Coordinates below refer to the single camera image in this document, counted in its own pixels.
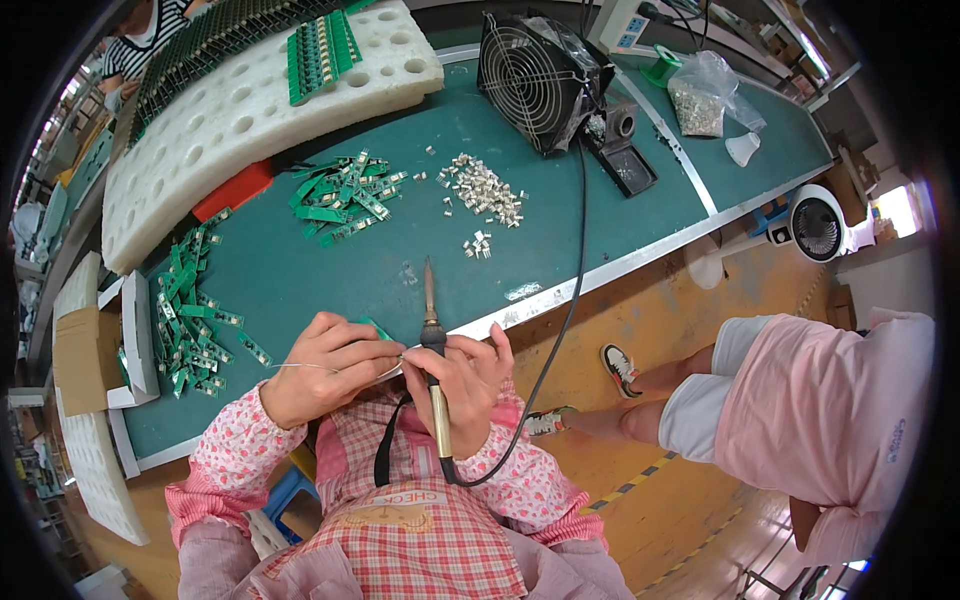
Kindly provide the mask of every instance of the pink sleeve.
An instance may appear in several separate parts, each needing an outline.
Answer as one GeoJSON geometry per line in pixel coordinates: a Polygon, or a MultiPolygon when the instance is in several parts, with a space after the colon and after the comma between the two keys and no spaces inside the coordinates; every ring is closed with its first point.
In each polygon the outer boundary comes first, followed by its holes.
{"type": "Polygon", "coordinates": [[[816,566],[868,559],[886,522],[884,513],[858,515],[846,506],[828,508],[810,532],[810,541],[803,553],[804,563],[816,566]]]}
{"type": "Polygon", "coordinates": [[[166,487],[178,549],[184,529],[205,516],[234,525],[249,538],[241,513],[266,506],[267,478],[306,437],[306,425],[286,431],[267,417],[260,404],[263,383],[220,411],[190,455],[190,476],[166,487]]]}
{"type": "Polygon", "coordinates": [[[870,309],[870,329],[876,329],[878,325],[890,323],[894,319],[929,319],[929,317],[924,313],[902,312],[879,306],[870,309]]]}
{"type": "MultiPolygon", "coordinates": [[[[513,431],[491,425],[487,442],[472,457],[457,461],[460,476],[479,479],[500,460],[513,431]]],[[[597,515],[580,515],[589,500],[586,492],[564,477],[557,459],[520,439],[513,453],[487,483],[471,488],[497,515],[508,518],[513,529],[550,546],[565,540],[603,539],[603,520],[597,515]]]]}

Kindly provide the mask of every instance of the yellow floor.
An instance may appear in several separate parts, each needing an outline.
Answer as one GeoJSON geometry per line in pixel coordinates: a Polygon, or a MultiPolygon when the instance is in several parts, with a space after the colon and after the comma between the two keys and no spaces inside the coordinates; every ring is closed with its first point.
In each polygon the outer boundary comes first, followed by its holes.
{"type": "MultiPolygon", "coordinates": [[[[724,238],[738,229],[737,224],[725,228],[724,238]]],[[[821,276],[823,267],[795,248],[755,248],[726,259],[725,266],[728,277],[704,291],[686,273],[683,253],[674,252],[584,296],[536,408],[571,404],[587,410],[621,401],[599,359],[607,342],[622,346],[644,370],[711,344],[729,317],[802,311],[825,320],[828,274],[821,276]]],[[[533,388],[565,310],[509,331],[522,396],[533,388]]],[[[638,481],[665,454],[652,446],[609,443],[575,432],[544,439],[542,446],[592,500],[638,481]]],[[[656,472],[599,509],[611,555],[631,590],[646,597],[733,597],[734,588],[742,586],[740,569],[763,567],[789,535],[785,497],[757,492],[714,466],[679,457],[661,462],[656,472]]],[[[152,539],[147,546],[132,546],[81,517],[84,539],[93,551],[129,569],[155,598],[176,597],[178,566],[163,485],[186,472],[185,460],[180,460],[131,481],[133,502],[152,539]]],[[[788,583],[799,572],[790,551],[796,554],[787,548],[778,561],[783,566],[768,571],[773,581],[788,583]]],[[[755,587],[749,597],[767,596],[755,587]]]]}

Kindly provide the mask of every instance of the pile of circuit boards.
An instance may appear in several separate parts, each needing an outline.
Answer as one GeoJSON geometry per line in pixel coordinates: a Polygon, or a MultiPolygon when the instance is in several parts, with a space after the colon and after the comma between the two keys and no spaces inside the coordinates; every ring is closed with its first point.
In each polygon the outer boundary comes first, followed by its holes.
{"type": "Polygon", "coordinates": [[[206,270],[204,258],[211,246],[223,242],[213,228],[232,214],[224,208],[198,228],[190,229],[183,241],[170,249],[170,270],[157,278],[156,328],[159,333],[157,369],[170,378],[177,398],[184,389],[218,396],[227,380],[217,374],[220,364],[233,363],[233,354],[217,344],[216,324],[237,328],[237,339],[264,367],[274,359],[243,331],[244,318],[220,308],[220,302],[197,288],[197,277],[206,270]]]}
{"type": "Polygon", "coordinates": [[[363,58],[343,11],[300,25],[287,37],[290,106],[296,107],[335,84],[340,74],[363,58]]]}
{"type": "Polygon", "coordinates": [[[290,208],[298,219],[308,221],[303,237],[310,239],[328,225],[334,226],[320,238],[329,247],[378,221],[390,219],[383,203],[402,198],[399,185],[404,171],[389,174],[390,164],[383,158],[371,158],[366,148],[357,156],[336,156],[332,161],[298,171],[294,177],[307,177],[290,199],[290,208]]]}
{"type": "Polygon", "coordinates": [[[147,64],[136,94],[129,147],[188,86],[258,41],[343,10],[353,14],[373,0],[227,0],[177,31],[147,64]]]}

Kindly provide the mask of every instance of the green workbench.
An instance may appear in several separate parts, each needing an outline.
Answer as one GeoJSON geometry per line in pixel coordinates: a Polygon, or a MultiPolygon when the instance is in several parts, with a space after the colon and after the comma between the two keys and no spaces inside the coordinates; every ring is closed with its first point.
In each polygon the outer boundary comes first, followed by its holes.
{"type": "MultiPolygon", "coordinates": [[[[665,91],[650,86],[631,64],[621,66],[679,135],[665,91]]],[[[547,158],[534,152],[477,91],[476,60],[447,64],[445,71],[444,90],[427,96],[419,107],[308,142],[310,148],[323,148],[308,158],[314,163],[356,155],[366,147],[372,156],[388,159],[393,171],[425,171],[427,181],[408,180],[402,199],[389,201],[391,221],[323,249],[319,236],[303,238],[304,223],[287,204],[303,179],[283,173],[217,227],[224,243],[210,251],[210,266],[199,288],[225,310],[243,315],[244,330],[275,362],[284,359],[321,310],[349,320],[372,317],[395,339],[416,344],[423,315],[421,271],[428,254],[448,330],[459,328],[482,338],[493,320],[509,326],[569,298],[580,243],[577,151],[547,158]],[[425,152],[426,146],[433,146],[436,154],[425,152]],[[475,216],[451,190],[433,181],[460,153],[482,158],[517,193],[529,193],[520,228],[485,224],[486,214],[475,216]],[[445,196],[454,198],[452,218],[444,216],[445,196]],[[464,256],[463,242],[478,229],[492,234],[490,259],[464,256]],[[544,291],[514,303],[507,300],[505,294],[531,282],[544,291]]],[[[614,85],[624,89],[621,83],[614,85]]],[[[680,139],[719,214],[708,214],[687,172],[659,141],[643,110],[634,143],[660,177],[653,187],[624,199],[593,156],[587,156],[591,273],[585,291],[676,250],[830,166],[827,146],[801,108],[757,87],[742,88],[768,123],[747,168],[733,163],[721,139],[680,139]]],[[[725,127],[727,136],[745,132],[731,119],[725,127]]],[[[157,273],[168,267],[164,261],[145,274],[152,297],[157,273]]],[[[237,357],[221,369],[228,390],[219,397],[189,391],[177,399],[170,382],[161,378],[161,398],[124,411],[141,469],[189,454],[196,437],[225,404],[274,372],[240,347],[232,327],[220,325],[218,342],[237,357]]]]}

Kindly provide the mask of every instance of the white sneaker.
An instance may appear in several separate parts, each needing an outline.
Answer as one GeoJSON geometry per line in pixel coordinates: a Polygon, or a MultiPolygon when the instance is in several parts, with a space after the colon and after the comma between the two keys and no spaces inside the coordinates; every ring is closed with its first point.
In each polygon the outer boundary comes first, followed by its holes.
{"type": "Polygon", "coordinates": [[[564,422],[561,420],[561,412],[576,410],[572,406],[561,406],[552,411],[530,413],[527,420],[523,422],[523,426],[527,428],[527,433],[530,434],[531,438],[560,433],[566,429],[564,422]]]}
{"type": "Polygon", "coordinates": [[[642,392],[637,393],[630,389],[630,384],[634,382],[640,372],[634,368],[634,361],[623,350],[615,344],[607,344],[600,348],[600,360],[603,361],[604,369],[607,370],[610,377],[613,377],[621,396],[630,399],[642,394],[642,392]]]}

